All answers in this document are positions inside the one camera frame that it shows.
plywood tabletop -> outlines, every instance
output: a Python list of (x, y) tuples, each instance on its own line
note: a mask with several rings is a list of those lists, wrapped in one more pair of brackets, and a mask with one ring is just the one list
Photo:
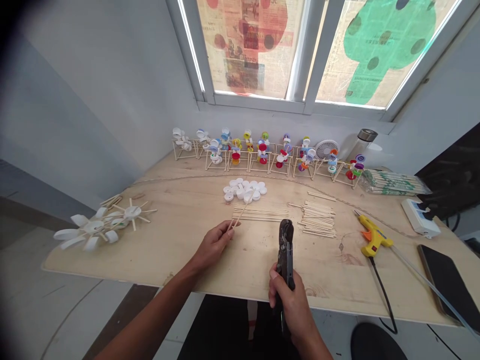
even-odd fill
[[(266, 172), (244, 170), (205, 171), (204, 159), (179, 159), (173, 154), (152, 167), (144, 177), (123, 192), (120, 206), (128, 198), (147, 208), (158, 209), (148, 215), (151, 223), (137, 221), (120, 230), (115, 244), (103, 243), (93, 253), (82, 247), (55, 248), (45, 260), (48, 271), (138, 284), (165, 285), (197, 250), (203, 236), (213, 226), (231, 219), (235, 198), (224, 200), (223, 187), (241, 176), (244, 180), (264, 181), (268, 193), (252, 206), (288, 209), (295, 225), (293, 264), (301, 275), (312, 308), (387, 317), (380, 286), (370, 262), (360, 248), (365, 244), (363, 226), (353, 210), (373, 220), (419, 269), (417, 245), (424, 244), (450, 256), (455, 262), (475, 303), (480, 307), (480, 260), (446, 226), (438, 221), (441, 235), (428, 240), (413, 232), (400, 203), (402, 196), (372, 195), (358, 187), (332, 183), (316, 176), (292, 179)], [(337, 201), (307, 194), (323, 192)], [(299, 208), (305, 200), (328, 205), (336, 212), (336, 238), (301, 232)], [(268, 300), (269, 268), (277, 259), (278, 222), (243, 220), (220, 262), (198, 283), (196, 291), (230, 297)], [(395, 318), (432, 324), (453, 324), (439, 313), (430, 289), (389, 249), (381, 248), (375, 258)]]

hand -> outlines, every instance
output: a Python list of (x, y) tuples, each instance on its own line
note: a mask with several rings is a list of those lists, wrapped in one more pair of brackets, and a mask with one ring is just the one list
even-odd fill
[(268, 301), (273, 309), (276, 304), (275, 294), (280, 295), (286, 324), (291, 332), (291, 340), (298, 349), (301, 344), (310, 340), (316, 341), (316, 337), (320, 334), (310, 311), (304, 283), (295, 270), (293, 270), (293, 281), (295, 290), (292, 291), (277, 272), (277, 263), (274, 263), (270, 269)]
[(204, 271), (220, 259), (225, 246), (235, 234), (233, 228), (227, 231), (230, 222), (231, 220), (225, 220), (207, 231), (198, 250), (190, 260), (194, 269)]

window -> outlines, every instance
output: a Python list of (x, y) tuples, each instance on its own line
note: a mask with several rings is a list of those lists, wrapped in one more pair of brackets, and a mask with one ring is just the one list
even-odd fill
[(392, 121), (480, 0), (170, 0), (199, 103)]

yellow glue gun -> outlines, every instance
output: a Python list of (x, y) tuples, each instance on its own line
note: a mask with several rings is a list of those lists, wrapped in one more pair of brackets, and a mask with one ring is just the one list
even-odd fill
[(362, 215), (357, 210), (354, 210), (355, 214), (362, 224), (368, 231), (362, 231), (363, 236), (369, 241), (367, 246), (361, 248), (361, 253), (368, 257), (374, 257), (377, 254), (377, 251), (380, 245), (383, 245), (387, 248), (391, 247), (394, 242), (392, 239), (386, 237), (380, 229), (375, 225), (368, 217)]

window frame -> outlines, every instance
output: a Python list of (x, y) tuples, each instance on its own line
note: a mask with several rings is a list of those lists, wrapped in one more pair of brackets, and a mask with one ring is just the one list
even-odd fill
[[(220, 93), (215, 92), (197, 1), (185, 0), (182, 2), (184, 14), (188, 22), (188, 28), (190, 29), (190, 34), (188, 34), (185, 29), (184, 18), (179, 6), (179, 1), (166, 0), (170, 18), (175, 29), (199, 110), (209, 111), (215, 106), (226, 106), (293, 113), (306, 116), (322, 115), (356, 120), (392, 122), (415, 90), (428, 76), (432, 67), (449, 47), (450, 43), (480, 4), (480, 0), (462, 0), (456, 5), (451, 16), (445, 18), (446, 21), (443, 24), (443, 27), (437, 32), (428, 51), (423, 53), (423, 55), (415, 62), (412, 70), (407, 75), (402, 86), (398, 89), (387, 107), (382, 108), (367, 105), (316, 101), (345, 1), (346, 0), (328, 1), (315, 61), (310, 74), (311, 62), (314, 56), (314, 49), (325, 6), (325, 0), (305, 0), (287, 99), (275, 99), (264, 96), (230, 94), (224, 91)], [(189, 35), (191, 36), (191, 41), (193, 43), (197, 64), (194, 61), (194, 55), (191, 51)], [(201, 77), (204, 91), (202, 91), (199, 76)]]

